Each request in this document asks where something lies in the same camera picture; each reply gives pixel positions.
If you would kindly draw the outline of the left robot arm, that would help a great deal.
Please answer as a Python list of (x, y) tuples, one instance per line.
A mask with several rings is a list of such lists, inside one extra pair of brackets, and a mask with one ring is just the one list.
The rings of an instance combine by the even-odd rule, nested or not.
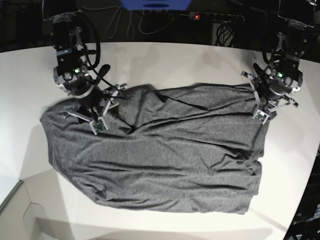
[(315, 26), (316, 0), (280, 0), (277, 15), (287, 23), (285, 32), (278, 32), (277, 46), (272, 50), (270, 58), (262, 53), (266, 68), (257, 64), (255, 86), (258, 93), (267, 101), (290, 101), (301, 89), (303, 73), (299, 70), (300, 59), (307, 45), (305, 29)]

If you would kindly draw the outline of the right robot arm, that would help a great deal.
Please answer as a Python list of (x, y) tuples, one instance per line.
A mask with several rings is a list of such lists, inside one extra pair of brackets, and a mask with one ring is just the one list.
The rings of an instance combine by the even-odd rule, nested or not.
[(92, 21), (77, 7), (75, 0), (43, 0), (42, 19), (51, 22), (51, 45), (56, 51), (57, 66), (53, 79), (57, 87), (74, 97), (86, 115), (97, 118), (102, 112), (102, 101), (108, 95), (99, 83), (110, 70), (104, 64), (96, 78), (101, 59), (101, 39)]

